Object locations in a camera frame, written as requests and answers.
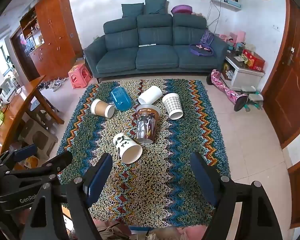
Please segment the red gift box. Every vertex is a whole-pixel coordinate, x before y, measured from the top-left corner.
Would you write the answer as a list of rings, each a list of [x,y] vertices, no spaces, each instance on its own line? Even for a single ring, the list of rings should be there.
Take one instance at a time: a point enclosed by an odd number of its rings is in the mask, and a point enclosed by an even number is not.
[[[262,57],[260,57],[260,55],[258,55],[254,51],[244,49],[242,52],[242,59],[244,60],[244,63],[248,66],[250,70],[263,72],[265,61]]]

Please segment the dark teal sofa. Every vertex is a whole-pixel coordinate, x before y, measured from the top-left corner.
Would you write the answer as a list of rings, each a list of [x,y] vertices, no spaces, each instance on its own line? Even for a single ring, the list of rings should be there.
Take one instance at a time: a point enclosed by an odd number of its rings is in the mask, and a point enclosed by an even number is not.
[[[202,16],[144,14],[106,22],[104,35],[84,49],[96,79],[151,73],[210,73],[221,70],[228,45],[214,35],[211,57],[196,56],[189,45],[208,29]]]

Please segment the colourful zigzag shag rug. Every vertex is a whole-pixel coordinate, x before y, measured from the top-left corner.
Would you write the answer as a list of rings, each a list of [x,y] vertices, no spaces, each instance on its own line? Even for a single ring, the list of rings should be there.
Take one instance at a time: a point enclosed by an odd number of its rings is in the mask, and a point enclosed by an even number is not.
[[[135,139],[138,96],[151,86],[164,94],[180,96],[183,117],[171,120],[161,100],[155,140],[143,145],[142,156],[133,164],[122,163],[113,144],[117,133]],[[119,111],[111,91],[123,87],[132,106]],[[115,107],[111,118],[93,115],[90,106],[100,99]],[[89,85],[80,98],[59,146],[72,153],[72,163],[59,175],[61,183],[85,174],[101,155],[109,153],[113,167],[100,198],[90,208],[92,217],[117,220],[132,226],[163,228],[209,224],[213,207],[202,196],[190,167],[194,152],[221,175],[230,167],[217,117],[203,83],[199,80],[123,80]]]

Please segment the right teal cushion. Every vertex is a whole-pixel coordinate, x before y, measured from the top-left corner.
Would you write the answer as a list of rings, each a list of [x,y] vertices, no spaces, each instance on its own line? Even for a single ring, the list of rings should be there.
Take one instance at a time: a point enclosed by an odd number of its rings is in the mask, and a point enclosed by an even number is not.
[[[145,0],[144,14],[167,14],[167,0]]]

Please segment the purple bag on sofa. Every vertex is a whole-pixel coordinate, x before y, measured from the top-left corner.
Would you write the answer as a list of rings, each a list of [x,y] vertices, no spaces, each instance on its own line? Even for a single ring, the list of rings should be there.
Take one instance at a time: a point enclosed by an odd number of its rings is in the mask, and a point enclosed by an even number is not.
[[[214,41],[214,35],[206,29],[199,41],[196,44],[190,44],[190,52],[196,56],[211,57],[214,55],[214,49],[211,44]]]

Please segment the white dotted paper cup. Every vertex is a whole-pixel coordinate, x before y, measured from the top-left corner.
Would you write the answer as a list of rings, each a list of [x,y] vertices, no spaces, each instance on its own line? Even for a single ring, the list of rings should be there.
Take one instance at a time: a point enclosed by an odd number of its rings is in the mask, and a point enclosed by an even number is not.
[[[166,111],[171,120],[178,120],[183,116],[180,97],[177,93],[168,93],[162,98]]]

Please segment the blue plastic cup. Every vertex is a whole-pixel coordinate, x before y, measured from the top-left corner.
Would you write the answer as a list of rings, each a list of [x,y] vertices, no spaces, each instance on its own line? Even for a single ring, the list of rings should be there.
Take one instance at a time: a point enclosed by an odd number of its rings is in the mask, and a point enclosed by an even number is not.
[[[111,91],[111,97],[119,111],[127,111],[131,108],[131,99],[123,87],[116,87]]]

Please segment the white panda paper cup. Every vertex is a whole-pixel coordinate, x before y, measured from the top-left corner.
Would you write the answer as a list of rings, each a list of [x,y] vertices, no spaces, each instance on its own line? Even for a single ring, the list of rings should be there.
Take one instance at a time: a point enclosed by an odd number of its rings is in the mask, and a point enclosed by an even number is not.
[[[124,164],[132,164],[142,155],[142,146],[125,133],[116,134],[113,138],[113,144]]]

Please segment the wooden wall cabinet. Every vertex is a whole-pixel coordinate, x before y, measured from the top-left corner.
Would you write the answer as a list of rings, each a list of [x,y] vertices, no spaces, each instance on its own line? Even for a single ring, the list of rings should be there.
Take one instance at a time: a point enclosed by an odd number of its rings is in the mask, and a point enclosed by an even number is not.
[[[11,43],[28,81],[68,77],[83,55],[69,0],[40,0],[21,18]]]

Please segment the teal cushion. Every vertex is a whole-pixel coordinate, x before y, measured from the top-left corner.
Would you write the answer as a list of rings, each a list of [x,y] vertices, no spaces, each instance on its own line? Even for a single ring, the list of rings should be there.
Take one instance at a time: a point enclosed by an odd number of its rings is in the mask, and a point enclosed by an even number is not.
[[[135,3],[135,4],[121,4],[122,8],[122,17],[138,17],[143,14],[144,4]]]
[[[167,0],[145,0],[144,14],[167,14]]]

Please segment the pink patterned hoverboard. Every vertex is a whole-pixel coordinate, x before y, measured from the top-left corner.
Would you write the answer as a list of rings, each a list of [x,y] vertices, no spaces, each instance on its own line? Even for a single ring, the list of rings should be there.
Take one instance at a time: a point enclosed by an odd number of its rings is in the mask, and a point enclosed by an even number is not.
[[[222,83],[221,73],[216,69],[213,69],[207,76],[206,82],[208,85],[214,85],[226,95],[226,97],[234,104],[235,112],[241,110],[248,101],[248,96],[246,94],[238,94],[236,91],[231,90]]]

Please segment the wooden door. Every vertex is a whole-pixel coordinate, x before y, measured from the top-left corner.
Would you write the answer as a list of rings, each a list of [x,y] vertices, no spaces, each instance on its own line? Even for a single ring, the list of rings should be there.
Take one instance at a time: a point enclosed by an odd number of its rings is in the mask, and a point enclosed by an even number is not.
[[[281,148],[300,134],[300,9],[286,0],[283,38],[263,90],[264,103]]]

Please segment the grey plastic stool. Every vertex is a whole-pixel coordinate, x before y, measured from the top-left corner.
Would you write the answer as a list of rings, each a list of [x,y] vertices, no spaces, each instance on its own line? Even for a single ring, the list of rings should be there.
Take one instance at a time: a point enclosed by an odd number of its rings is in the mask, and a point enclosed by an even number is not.
[[[38,148],[35,156],[42,160],[48,160],[58,138],[44,129],[38,122],[29,119],[23,127],[19,138],[28,145],[35,144]]]

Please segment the pink plastic stool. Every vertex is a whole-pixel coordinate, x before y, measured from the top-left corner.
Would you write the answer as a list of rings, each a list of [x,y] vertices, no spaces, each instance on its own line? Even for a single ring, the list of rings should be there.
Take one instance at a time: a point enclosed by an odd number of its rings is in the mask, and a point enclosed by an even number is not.
[[[87,87],[88,83],[92,79],[92,76],[85,63],[73,66],[69,70],[68,76],[74,89]]]

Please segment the wooden dining table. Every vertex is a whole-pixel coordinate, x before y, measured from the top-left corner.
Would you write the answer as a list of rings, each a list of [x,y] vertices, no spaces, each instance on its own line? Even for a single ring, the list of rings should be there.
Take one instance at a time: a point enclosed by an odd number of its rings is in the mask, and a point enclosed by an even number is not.
[[[4,113],[4,122],[0,126],[0,155],[8,150],[10,144],[14,141],[14,134],[18,125],[34,97],[40,102],[45,111],[55,120],[55,122],[61,125],[64,124],[64,120],[52,110],[37,88],[44,78],[45,75],[42,75],[25,84],[21,88],[21,92],[16,95],[9,104],[8,109]]]

